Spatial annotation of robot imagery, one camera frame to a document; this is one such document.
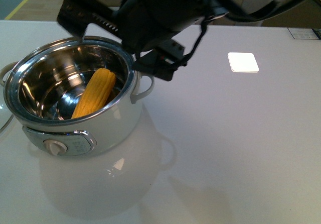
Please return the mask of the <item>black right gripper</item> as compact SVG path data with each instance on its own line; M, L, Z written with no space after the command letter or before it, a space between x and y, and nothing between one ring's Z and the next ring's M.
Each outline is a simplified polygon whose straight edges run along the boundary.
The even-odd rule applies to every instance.
M198 21L211 22L227 12L217 0L123 0L117 27L126 51L143 52Z

